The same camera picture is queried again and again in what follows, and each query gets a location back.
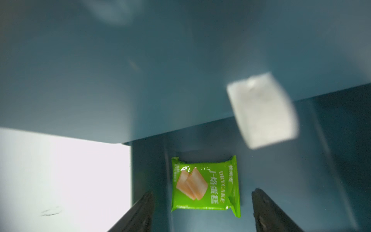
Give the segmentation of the teal three-drawer cabinet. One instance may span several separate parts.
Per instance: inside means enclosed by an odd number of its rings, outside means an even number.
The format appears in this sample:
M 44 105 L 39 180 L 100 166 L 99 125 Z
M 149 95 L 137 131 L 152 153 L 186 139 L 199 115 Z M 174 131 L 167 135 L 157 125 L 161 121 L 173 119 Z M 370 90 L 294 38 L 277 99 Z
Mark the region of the teal three-drawer cabinet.
M 229 83 L 272 73 L 297 138 L 250 149 Z M 237 158 L 241 217 L 171 211 L 172 158 Z M 253 232 L 263 189 L 306 232 L 371 229 L 370 1 L 1 1 L 1 231 Z

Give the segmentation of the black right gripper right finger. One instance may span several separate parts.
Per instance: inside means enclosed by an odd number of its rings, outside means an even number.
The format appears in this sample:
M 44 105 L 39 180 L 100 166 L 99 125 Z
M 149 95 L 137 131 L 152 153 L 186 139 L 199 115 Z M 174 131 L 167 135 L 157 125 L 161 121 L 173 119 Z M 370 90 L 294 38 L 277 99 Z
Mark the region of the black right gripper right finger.
M 303 232 L 303 230 L 260 188 L 252 192 L 257 232 Z

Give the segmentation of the green cookie packet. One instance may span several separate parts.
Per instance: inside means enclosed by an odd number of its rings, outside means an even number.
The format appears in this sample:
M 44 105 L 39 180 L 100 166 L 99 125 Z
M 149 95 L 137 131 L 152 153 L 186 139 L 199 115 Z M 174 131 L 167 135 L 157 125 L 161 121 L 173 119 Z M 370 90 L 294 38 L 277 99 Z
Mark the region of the green cookie packet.
M 172 158 L 171 211 L 228 210 L 241 217 L 237 158 L 225 162 L 186 163 Z

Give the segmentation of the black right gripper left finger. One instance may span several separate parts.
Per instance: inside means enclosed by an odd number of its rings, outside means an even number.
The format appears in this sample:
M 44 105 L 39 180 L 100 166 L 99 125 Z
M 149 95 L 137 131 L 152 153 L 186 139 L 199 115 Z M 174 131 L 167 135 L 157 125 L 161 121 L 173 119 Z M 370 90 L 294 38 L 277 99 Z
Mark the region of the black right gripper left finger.
M 108 232 L 150 232 L 154 194 L 146 192 Z

